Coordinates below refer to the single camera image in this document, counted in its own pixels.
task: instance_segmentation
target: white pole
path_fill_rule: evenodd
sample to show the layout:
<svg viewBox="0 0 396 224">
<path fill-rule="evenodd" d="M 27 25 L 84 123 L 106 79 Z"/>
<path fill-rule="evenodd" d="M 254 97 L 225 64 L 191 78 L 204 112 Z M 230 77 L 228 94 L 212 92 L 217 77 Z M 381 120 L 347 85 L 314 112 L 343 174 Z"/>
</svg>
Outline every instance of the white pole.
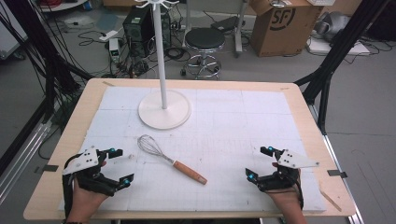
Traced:
<svg viewBox="0 0 396 224">
<path fill-rule="evenodd" d="M 155 45 L 157 47 L 158 71 L 160 73 L 161 97 L 163 109 L 168 107 L 166 103 L 165 62 L 163 60 L 163 28 L 161 25 L 161 5 L 152 4 L 154 11 Z"/>
</svg>

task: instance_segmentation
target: round white base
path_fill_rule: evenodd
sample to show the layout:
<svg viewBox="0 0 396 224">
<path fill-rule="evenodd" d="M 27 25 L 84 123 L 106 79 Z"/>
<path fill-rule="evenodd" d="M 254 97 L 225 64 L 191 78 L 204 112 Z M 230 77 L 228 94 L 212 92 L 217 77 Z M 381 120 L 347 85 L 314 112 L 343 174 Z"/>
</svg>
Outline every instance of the round white base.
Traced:
<svg viewBox="0 0 396 224">
<path fill-rule="evenodd" d="M 148 126 L 167 130 L 182 125 L 190 117 L 190 101 L 177 91 L 166 92 L 167 108 L 163 109 L 160 91 L 147 95 L 139 105 L 139 116 Z"/>
</svg>

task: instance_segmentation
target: wooden table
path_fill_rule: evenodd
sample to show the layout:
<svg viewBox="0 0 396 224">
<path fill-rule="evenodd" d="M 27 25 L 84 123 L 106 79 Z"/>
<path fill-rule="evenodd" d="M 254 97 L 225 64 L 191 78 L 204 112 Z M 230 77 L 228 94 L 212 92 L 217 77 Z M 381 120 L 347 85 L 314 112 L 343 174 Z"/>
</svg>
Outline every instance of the wooden table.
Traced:
<svg viewBox="0 0 396 224">
<path fill-rule="evenodd" d="M 340 176 L 329 176 L 328 170 L 336 166 L 323 141 L 298 86 L 292 83 L 231 82 L 231 81 L 185 81 L 167 80 L 169 89 L 207 89 L 241 91 L 283 92 L 293 115 L 295 125 L 302 138 L 305 152 L 309 158 L 320 162 L 314 169 L 319 189 L 326 203 L 323 213 L 304 213 L 307 217 L 349 217 L 355 207 Z M 63 219 L 64 212 L 58 210 L 63 198 L 62 170 L 65 161 L 78 153 L 95 115 L 103 94 L 108 86 L 120 87 L 159 87 L 158 80 L 144 79 L 91 79 L 82 93 L 76 109 L 69 120 L 64 133 L 55 148 L 49 165 L 59 166 L 56 172 L 44 172 L 35 188 L 30 202 L 24 211 L 29 220 Z M 133 218 L 238 218 L 238 217 L 277 217 L 280 214 L 269 212 L 119 212 L 100 211 L 92 218 L 97 219 L 133 219 Z"/>
</svg>

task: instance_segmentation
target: sf logo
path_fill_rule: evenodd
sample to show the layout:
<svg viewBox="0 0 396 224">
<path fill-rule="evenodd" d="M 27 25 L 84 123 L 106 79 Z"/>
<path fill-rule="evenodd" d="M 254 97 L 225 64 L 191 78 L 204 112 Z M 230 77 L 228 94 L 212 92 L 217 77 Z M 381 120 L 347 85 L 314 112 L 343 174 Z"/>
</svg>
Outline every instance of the sf logo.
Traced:
<svg viewBox="0 0 396 224">
<path fill-rule="evenodd" d="M 288 27 L 293 21 L 295 12 L 295 8 L 276 10 L 274 13 L 274 17 L 271 20 L 270 30 L 279 31 Z"/>
</svg>

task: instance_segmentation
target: black stool seat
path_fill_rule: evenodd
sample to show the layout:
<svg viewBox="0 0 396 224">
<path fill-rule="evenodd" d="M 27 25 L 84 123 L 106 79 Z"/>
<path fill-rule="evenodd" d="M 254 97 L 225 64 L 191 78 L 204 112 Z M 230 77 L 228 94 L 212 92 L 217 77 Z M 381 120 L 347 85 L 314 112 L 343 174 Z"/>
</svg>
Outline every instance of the black stool seat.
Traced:
<svg viewBox="0 0 396 224">
<path fill-rule="evenodd" d="M 196 28 L 185 36 L 186 43 L 197 49 L 217 49 L 225 42 L 222 32 L 212 28 Z"/>
</svg>

